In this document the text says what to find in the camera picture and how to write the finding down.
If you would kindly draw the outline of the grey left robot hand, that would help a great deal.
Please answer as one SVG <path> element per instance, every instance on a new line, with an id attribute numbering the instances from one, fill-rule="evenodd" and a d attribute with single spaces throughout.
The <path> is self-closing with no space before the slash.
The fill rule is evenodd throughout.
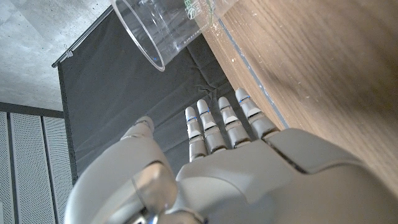
<path id="1" fill-rule="evenodd" d="M 396 223 L 397 195 L 359 158 L 279 129 L 240 88 L 251 139 L 225 97 L 223 136 L 205 101 L 185 110 L 189 161 L 177 174 L 143 116 L 82 173 L 65 223 Z"/>

